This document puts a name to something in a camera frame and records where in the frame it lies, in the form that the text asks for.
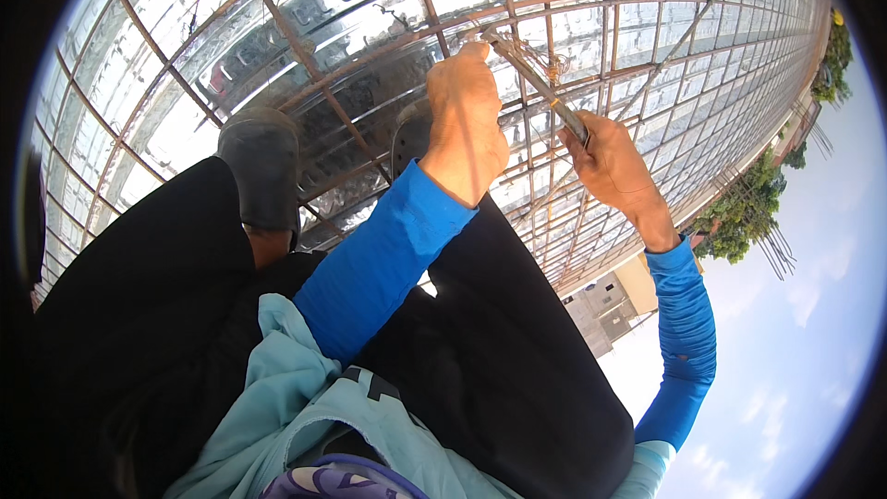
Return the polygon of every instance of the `concrete building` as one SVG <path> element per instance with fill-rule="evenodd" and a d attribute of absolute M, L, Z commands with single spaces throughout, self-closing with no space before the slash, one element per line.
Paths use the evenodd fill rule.
<path fill-rule="evenodd" d="M 594 358 L 612 351 L 613 342 L 631 331 L 631 322 L 638 317 L 626 289 L 613 273 L 590 283 L 564 303 Z"/>

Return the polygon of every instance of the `blue sleeve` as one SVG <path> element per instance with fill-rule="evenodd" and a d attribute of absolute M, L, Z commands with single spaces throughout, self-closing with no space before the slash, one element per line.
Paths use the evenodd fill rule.
<path fill-rule="evenodd" d="M 476 213 L 410 162 L 293 298 L 323 354 L 347 365 Z"/>
<path fill-rule="evenodd" d="M 660 440 L 678 450 L 715 378 L 715 320 L 688 239 L 647 254 L 659 297 L 659 345 L 665 372 L 653 403 L 634 430 L 635 443 Z"/>

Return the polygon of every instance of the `sky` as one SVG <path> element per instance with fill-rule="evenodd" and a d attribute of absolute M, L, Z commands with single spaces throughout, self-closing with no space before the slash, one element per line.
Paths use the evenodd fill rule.
<path fill-rule="evenodd" d="M 799 493 L 849 421 L 880 341 L 887 282 L 887 146 L 858 49 L 852 98 L 825 104 L 835 146 L 808 143 L 783 167 L 776 219 L 797 258 L 785 282 L 758 248 L 740 263 L 703 261 L 717 324 L 717 377 L 659 499 L 782 499 Z M 656 318 L 599 360 L 635 422 L 656 396 Z"/>

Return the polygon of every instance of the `gray shoe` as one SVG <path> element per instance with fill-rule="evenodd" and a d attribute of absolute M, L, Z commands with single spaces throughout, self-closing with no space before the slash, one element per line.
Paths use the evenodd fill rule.
<path fill-rule="evenodd" d="M 234 173 L 240 220 L 260 229 L 299 236 L 300 128 L 279 110 L 250 108 L 228 118 L 219 133 L 216 157 Z"/>
<path fill-rule="evenodd" d="M 432 121 L 427 98 L 410 103 L 397 115 L 397 131 L 391 142 L 391 173 L 395 178 L 406 170 L 410 160 L 427 153 Z"/>

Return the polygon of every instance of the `green foliage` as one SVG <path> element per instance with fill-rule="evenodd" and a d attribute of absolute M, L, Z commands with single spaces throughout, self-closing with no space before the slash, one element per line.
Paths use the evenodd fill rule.
<path fill-rule="evenodd" d="M 844 81 L 844 70 L 852 60 L 850 30 L 846 25 L 832 23 L 831 32 L 828 34 L 826 55 L 822 59 L 831 71 L 832 85 L 826 87 L 825 82 L 818 79 L 814 82 L 811 91 L 817 101 L 844 104 L 844 101 L 853 95 L 850 86 Z"/>
<path fill-rule="evenodd" d="M 693 222 L 701 231 L 715 229 L 693 253 L 699 258 L 726 259 L 730 264 L 741 261 L 751 241 L 765 236 L 776 224 L 773 215 L 779 210 L 785 185 L 782 170 L 772 165 L 772 152 L 767 150 Z"/>
<path fill-rule="evenodd" d="M 803 170 L 807 166 L 807 159 L 804 158 L 804 152 L 807 150 L 807 141 L 801 143 L 801 146 L 792 150 L 782 159 L 782 163 L 794 168 L 795 170 Z"/>

